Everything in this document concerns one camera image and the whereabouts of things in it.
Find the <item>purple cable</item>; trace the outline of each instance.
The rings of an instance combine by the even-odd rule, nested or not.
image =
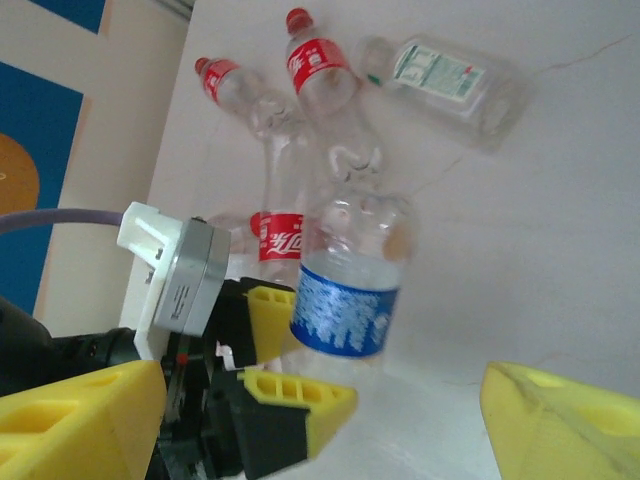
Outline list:
[[[0,215],[0,235],[55,223],[95,223],[119,227],[122,223],[122,213],[82,208],[49,208],[8,213]]]

